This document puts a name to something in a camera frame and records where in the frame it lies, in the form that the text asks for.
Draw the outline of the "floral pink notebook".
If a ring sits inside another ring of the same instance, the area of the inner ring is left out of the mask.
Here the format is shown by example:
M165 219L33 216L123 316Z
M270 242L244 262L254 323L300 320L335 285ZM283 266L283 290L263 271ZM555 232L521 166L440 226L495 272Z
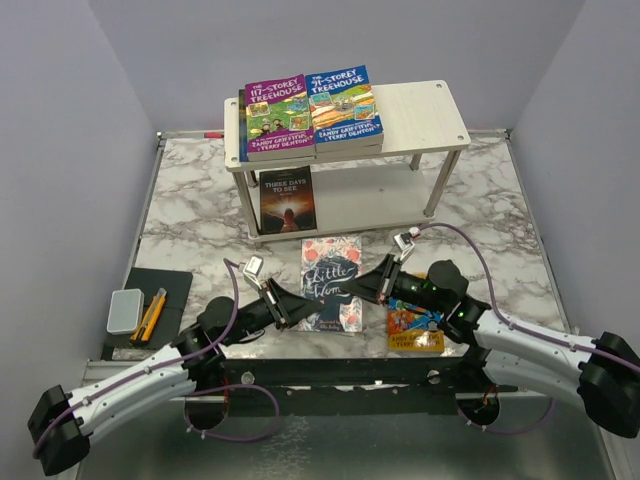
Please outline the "floral pink notebook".
M341 289L361 274L361 237L307 238L301 247L301 294L319 301L323 308L302 320L298 328L306 332L361 332L362 301Z

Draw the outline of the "yellow 130-Storey Treehouse book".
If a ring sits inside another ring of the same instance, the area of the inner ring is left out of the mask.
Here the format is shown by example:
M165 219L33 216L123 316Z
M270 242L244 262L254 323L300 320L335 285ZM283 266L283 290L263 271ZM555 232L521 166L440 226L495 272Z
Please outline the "yellow 130-Storey Treehouse book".
M387 344L392 351L442 354L445 336L441 312L391 297L387 306Z

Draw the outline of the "black hardcover book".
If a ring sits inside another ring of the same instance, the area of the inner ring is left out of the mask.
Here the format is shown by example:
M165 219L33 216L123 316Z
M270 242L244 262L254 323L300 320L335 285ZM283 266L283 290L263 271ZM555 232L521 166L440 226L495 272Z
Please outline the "black hardcover book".
M262 234L307 231L317 227L309 166L262 171L259 186Z

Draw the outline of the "blue 91-Storey Treehouse book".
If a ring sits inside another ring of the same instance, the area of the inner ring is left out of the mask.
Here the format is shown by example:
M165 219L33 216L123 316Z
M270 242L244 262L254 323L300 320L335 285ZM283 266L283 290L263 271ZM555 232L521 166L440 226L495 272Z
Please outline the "blue 91-Storey Treehouse book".
M364 65L305 77L315 147L382 144L384 128Z

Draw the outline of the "purple 117-Storey Treehouse book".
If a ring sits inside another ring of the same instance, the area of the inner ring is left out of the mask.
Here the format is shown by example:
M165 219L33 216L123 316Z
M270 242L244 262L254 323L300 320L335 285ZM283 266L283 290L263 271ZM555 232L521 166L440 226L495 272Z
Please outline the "purple 117-Storey Treehouse book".
M315 154L303 74L245 85L247 157L282 160Z

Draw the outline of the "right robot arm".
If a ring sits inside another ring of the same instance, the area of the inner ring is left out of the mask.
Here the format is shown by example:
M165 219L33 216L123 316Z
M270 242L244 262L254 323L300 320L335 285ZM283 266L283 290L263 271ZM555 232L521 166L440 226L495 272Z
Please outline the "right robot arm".
M626 340L611 332L573 335L506 316L470 296L468 285L450 260L433 263L420 278L388 255L341 289L372 304L395 299L439 315L447 338L485 354L459 367L469 390L522 386L576 405L612 434L638 436L639 356Z

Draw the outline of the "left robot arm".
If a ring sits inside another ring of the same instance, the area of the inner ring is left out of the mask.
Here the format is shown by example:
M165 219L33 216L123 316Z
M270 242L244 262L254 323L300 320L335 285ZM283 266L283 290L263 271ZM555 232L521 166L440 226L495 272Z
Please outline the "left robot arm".
M221 346L237 344L266 327L287 329L323 305L282 288L272 279L259 297L240 307L237 297L219 296L195 324L146 360L84 388L55 385L42 393L28 421L33 457L47 476L80 463L100 436L142 409L220 385Z

